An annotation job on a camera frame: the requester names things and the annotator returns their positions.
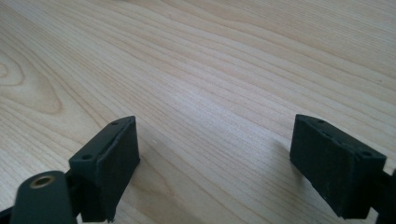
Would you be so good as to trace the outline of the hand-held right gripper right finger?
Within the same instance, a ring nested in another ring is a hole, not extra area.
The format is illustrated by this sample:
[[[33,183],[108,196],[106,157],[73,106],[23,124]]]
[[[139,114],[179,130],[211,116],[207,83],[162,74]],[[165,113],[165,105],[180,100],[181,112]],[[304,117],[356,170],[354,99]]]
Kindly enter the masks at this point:
[[[295,117],[290,161],[339,217],[368,216],[386,159],[325,120]]]

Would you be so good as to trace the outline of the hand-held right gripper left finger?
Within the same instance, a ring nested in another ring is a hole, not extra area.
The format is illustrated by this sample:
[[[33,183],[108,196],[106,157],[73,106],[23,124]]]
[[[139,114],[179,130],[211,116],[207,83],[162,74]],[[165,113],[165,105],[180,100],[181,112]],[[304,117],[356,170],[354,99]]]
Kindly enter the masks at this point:
[[[83,221],[114,220],[139,162],[134,116],[110,122],[69,159],[71,178],[78,185],[77,212]]]

